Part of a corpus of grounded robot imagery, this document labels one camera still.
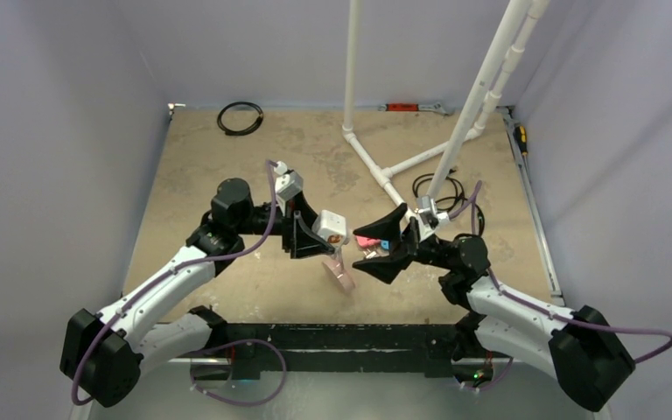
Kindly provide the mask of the small pink brown plug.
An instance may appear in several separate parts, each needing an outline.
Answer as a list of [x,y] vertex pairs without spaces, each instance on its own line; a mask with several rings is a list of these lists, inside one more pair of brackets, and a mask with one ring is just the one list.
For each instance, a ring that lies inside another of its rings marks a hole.
[[380,252],[375,248],[366,248],[366,249],[363,249],[362,252],[363,252],[364,257],[366,259],[375,258],[375,257],[381,255]]

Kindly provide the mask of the pink plug adapter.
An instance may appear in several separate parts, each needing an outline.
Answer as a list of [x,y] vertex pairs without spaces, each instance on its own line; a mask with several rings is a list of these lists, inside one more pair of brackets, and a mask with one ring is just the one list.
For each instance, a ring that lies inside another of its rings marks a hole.
[[368,238],[361,235],[355,235],[354,239],[356,240],[357,245],[363,249],[367,249],[374,246],[380,246],[382,243],[382,241],[379,239]]

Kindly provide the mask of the white cube power socket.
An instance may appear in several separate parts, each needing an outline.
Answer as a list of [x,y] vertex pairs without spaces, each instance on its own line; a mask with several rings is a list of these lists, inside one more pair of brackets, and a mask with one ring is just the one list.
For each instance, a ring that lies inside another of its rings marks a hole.
[[336,249],[349,242],[350,230],[347,226],[347,219],[329,210],[319,212],[311,229],[317,236]]

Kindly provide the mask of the pink round socket with cord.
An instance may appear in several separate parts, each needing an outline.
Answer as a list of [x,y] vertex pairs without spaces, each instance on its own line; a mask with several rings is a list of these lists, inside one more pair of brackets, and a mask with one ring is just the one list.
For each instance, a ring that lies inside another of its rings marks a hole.
[[346,268],[341,248],[325,258],[321,264],[327,278],[340,292],[348,295],[354,291],[356,284]]

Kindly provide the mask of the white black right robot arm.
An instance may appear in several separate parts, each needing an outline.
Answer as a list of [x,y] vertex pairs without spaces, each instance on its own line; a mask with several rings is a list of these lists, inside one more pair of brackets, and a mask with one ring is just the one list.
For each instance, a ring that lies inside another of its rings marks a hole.
[[412,263],[440,268],[446,300],[464,308],[456,343],[466,355],[483,350],[505,354],[555,379],[578,406],[599,412],[635,370],[635,361],[613,327],[596,309],[547,304],[500,282],[479,234],[447,241],[435,233],[444,216],[411,216],[401,225],[406,204],[357,227],[357,236],[388,242],[384,256],[363,259],[353,268],[392,284]]

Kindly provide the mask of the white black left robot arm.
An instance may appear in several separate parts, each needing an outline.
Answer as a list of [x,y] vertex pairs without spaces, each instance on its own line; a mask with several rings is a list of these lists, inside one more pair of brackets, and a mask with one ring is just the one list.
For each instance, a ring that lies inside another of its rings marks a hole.
[[76,405],[119,403],[142,375],[183,354],[213,358],[239,340],[213,310],[199,306],[169,324],[159,320],[181,300],[271,237],[292,259],[338,253],[348,237],[346,219],[315,212],[294,172],[269,182],[271,200],[259,206],[241,178],[222,181],[199,226],[153,277],[97,312],[68,321],[59,368],[72,381]]

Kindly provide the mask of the yellow black screwdriver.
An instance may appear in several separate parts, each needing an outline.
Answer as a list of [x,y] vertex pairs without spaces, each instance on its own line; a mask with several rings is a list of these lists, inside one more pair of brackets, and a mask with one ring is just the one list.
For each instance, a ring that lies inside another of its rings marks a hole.
[[519,152],[523,157],[526,157],[529,154],[528,150],[528,137],[526,129],[521,124],[516,124],[514,126],[514,140],[516,141]]

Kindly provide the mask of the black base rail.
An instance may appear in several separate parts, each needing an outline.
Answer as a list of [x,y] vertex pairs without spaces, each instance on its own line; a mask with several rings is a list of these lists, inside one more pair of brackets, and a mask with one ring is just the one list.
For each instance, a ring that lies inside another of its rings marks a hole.
[[189,312],[212,327],[202,354],[228,359],[236,380],[282,370],[422,374],[469,386],[495,378],[495,354],[473,335],[480,315],[457,324],[251,324],[228,323],[205,306]]

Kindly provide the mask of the red handled adjustable wrench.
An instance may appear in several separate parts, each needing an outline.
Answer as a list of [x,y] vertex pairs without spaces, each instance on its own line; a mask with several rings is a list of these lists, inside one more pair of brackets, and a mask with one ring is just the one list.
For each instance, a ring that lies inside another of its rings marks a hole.
[[431,104],[391,102],[379,105],[378,110],[381,112],[430,112],[441,116],[451,116],[454,113],[452,108],[445,108],[441,102]]

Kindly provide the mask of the white PVC pipe frame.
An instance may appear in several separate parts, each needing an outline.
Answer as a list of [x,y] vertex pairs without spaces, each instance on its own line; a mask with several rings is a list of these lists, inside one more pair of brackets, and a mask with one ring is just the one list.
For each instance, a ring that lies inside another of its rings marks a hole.
[[481,135],[487,119],[496,110],[503,89],[518,67],[537,23],[549,8],[550,2],[510,1],[488,47],[479,71],[460,110],[449,139],[414,157],[390,167],[380,167],[361,144],[354,132],[356,56],[361,27],[361,2],[351,1],[348,9],[346,45],[346,85],[344,94],[341,134],[368,168],[376,184],[399,206],[405,202],[392,183],[392,178],[431,158],[441,159],[430,182],[428,194],[438,196],[440,180],[448,175],[456,162],[463,143]]

